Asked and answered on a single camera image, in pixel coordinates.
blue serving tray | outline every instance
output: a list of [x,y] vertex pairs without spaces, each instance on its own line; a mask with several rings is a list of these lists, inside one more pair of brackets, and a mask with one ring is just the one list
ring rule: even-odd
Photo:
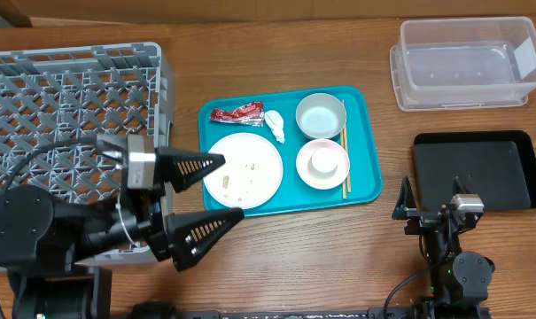
[[[342,185],[325,191],[313,189],[301,180],[295,168],[295,159],[299,149],[309,142],[295,121],[295,109],[301,99],[319,92],[331,94],[339,100],[345,100],[352,184],[352,192],[346,195],[346,199],[342,198]],[[257,128],[209,120],[211,111],[215,108],[232,110],[250,102],[263,102],[264,111],[276,110],[282,115],[285,144],[276,141],[268,125]],[[214,100],[203,106],[198,115],[198,135],[202,152],[208,152],[221,138],[239,132],[249,132],[266,137],[279,151],[284,162],[284,179],[276,195],[267,203],[246,210],[247,217],[368,203],[376,199],[382,192],[382,174],[377,160],[366,100],[361,92],[354,87],[338,86],[234,97]],[[336,136],[334,140],[340,143],[339,136]],[[208,210],[224,208],[213,199],[204,184],[203,198],[205,208]]]

lattice crate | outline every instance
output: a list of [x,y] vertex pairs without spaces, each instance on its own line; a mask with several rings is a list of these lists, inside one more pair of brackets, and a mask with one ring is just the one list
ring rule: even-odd
[[[173,79],[156,43],[0,52],[0,189],[18,160],[54,141],[136,133],[167,145]],[[119,181],[114,163],[78,146],[34,160],[15,184],[86,203],[112,196]]]

black tray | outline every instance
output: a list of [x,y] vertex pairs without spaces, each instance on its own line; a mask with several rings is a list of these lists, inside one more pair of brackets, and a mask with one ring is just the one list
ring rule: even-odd
[[536,208],[536,158],[524,131],[420,134],[413,156],[423,210],[450,201],[456,176],[486,210]]

red wrapper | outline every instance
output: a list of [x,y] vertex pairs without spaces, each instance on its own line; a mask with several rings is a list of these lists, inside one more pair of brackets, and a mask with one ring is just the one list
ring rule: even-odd
[[211,121],[219,121],[222,123],[261,127],[264,125],[264,104],[263,102],[251,102],[232,111],[213,109],[210,119]]

wooden table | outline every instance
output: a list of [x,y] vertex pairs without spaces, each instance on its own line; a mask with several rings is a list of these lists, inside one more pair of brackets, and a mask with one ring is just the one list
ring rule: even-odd
[[[402,112],[388,55],[401,22],[0,29],[0,51],[159,43],[175,70],[172,145],[190,150],[198,149],[198,110],[211,99],[349,84],[368,100],[384,176],[384,190],[374,203],[247,219],[195,268],[180,274],[171,261],[115,267],[113,312],[145,300],[221,312],[366,309],[383,305],[396,284],[425,267],[417,237],[405,236],[405,222],[391,219],[401,178],[413,174],[413,138],[423,132],[522,129],[536,152],[536,91],[516,108]],[[175,195],[175,211],[203,209],[201,191],[195,185]],[[484,303],[494,318],[536,318],[536,211],[488,213],[461,244],[496,263]],[[409,305],[428,291],[427,279],[417,280],[392,304]],[[2,275],[0,298],[9,314],[12,291]]]

